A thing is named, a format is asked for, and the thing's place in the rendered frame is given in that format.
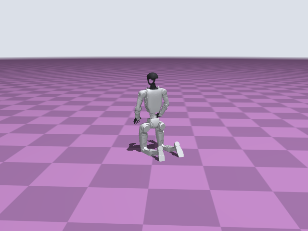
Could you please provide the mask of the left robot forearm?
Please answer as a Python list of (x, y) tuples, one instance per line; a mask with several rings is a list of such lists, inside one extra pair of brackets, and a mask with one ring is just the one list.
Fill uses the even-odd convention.
[(140, 120), (140, 112), (135, 110), (135, 118), (138, 120)]

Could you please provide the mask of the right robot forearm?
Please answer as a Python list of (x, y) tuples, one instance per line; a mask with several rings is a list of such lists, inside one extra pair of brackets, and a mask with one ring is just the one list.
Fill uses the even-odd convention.
[(159, 115), (158, 115), (158, 116), (161, 117), (161, 116), (164, 114), (165, 110), (167, 110), (167, 107), (164, 108), (164, 107), (162, 106), (161, 110), (159, 111)]

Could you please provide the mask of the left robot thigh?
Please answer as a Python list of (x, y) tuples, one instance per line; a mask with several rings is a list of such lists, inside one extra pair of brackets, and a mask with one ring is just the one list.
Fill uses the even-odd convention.
[(147, 138), (148, 138), (148, 131), (150, 130), (150, 123), (146, 122), (140, 125), (139, 129), (139, 140), (140, 140), (140, 148), (147, 150)]

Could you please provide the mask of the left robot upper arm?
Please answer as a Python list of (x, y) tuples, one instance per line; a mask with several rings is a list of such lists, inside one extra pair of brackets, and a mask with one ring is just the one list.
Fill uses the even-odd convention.
[(143, 98), (146, 96), (147, 94), (147, 90), (141, 90), (139, 91), (138, 93), (138, 99), (137, 99), (137, 105), (136, 105), (136, 108), (135, 110), (140, 112), (142, 107), (141, 107), (141, 104), (142, 104), (142, 101), (143, 101)]

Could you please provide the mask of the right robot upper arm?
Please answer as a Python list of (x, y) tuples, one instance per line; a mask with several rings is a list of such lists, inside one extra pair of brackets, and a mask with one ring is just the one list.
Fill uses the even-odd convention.
[(166, 108), (169, 106), (169, 100), (168, 100), (168, 96), (167, 96), (167, 90), (164, 89), (164, 88), (161, 88), (162, 90), (162, 98), (164, 100), (164, 103), (163, 103), (163, 107)]

